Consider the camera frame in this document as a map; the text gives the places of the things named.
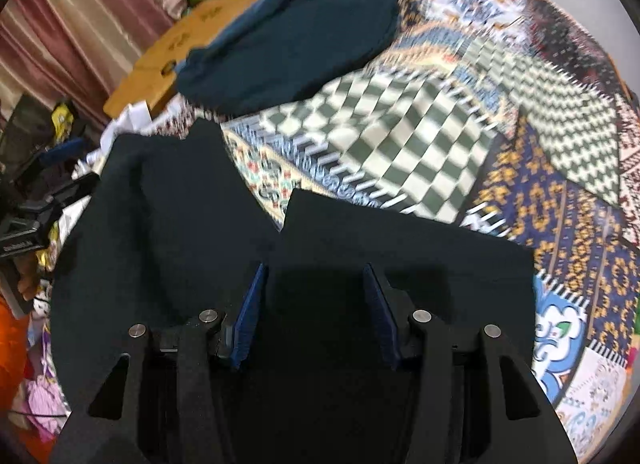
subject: bed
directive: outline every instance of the bed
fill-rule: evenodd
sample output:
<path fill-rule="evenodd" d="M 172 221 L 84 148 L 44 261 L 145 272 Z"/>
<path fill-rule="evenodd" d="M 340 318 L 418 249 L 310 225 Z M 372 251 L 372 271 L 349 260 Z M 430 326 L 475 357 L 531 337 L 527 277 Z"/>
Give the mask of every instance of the bed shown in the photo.
<path fill-rule="evenodd" d="M 442 187 L 457 191 L 423 216 L 535 249 L 532 371 L 581 463 L 608 462 L 635 424 L 640 348 L 640 35 L 634 0 L 589 1 L 402 0 L 402 33 L 366 71 L 446 90 L 490 138 L 473 175 L 449 177 Z M 215 119 L 177 96 L 148 132 L 184 136 L 201 117 Z M 241 151 L 292 165 L 243 121 L 223 132 L 249 187 L 270 174 Z M 276 221 L 290 194 L 279 184 L 279 214 L 273 194 L 254 192 Z"/>

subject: dark fabric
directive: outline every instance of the dark fabric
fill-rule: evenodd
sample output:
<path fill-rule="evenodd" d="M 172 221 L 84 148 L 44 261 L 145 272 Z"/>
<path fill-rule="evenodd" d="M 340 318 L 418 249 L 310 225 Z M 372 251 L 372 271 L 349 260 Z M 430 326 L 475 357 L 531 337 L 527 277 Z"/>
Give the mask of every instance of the dark fabric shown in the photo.
<path fill-rule="evenodd" d="M 560 66 L 582 84 L 609 97 L 622 93 L 620 78 L 607 53 L 580 25 L 549 0 L 528 0 L 536 56 Z"/>
<path fill-rule="evenodd" d="M 530 250 L 294 190 L 241 391 L 227 408 L 239 463 L 396 462 L 417 374 L 382 362 L 362 289 L 368 261 L 447 322 L 500 325 L 531 361 Z"/>
<path fill-rule="evenodd" d="M 218 125 L 198 121 L 184 141 L 118 137 L 54 274 L 52 350 L 70 404 L 108 373 L 131 325 L 222 307 L 275 238 Z"/>
<path fill-rule="evenodd" d="M 4 173 L 11 176 L 31 155 L 49 145 L 55 132 L 49 108 L 31 95 L 22 94 L 0 137 Z"/>
<path fill-rule="evenodd" d="M 264 0 L 222 39 L 192 50 L 176 87 L 227 116 L 309 98 L 382 52 L 397 23 L 396 0 Z"/>
<path fill-rule="evenodd" d="M 52 346 L 72 407 L 110 370 L 130 325 L 220 306 L 250 259 L 270 268 L 252 350 L 240 372 L 212 375 L 238 464 L 396 461 L 417 372 L 382 362 L 362 289 L 367 262 L 448 322 L 500 325 L 531 359 L 531 251 L 300 190 L 276 237 L 217 126 L 198 122 L 183 142 L 119 137 L 61 254 Z"/>

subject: curtain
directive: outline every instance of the curtain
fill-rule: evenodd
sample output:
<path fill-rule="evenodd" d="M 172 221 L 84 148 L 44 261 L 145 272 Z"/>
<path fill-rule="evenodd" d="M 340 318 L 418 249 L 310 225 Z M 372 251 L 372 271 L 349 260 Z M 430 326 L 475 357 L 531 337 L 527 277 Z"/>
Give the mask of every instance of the curtain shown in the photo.
<path fill-rule="evenodd" d="M 67 95 L 102 129 L 105 100 L 185 7 L 185 0 L 9 0 L 0 13 L 3 118 L 23 92 L 47 106 Z"/>

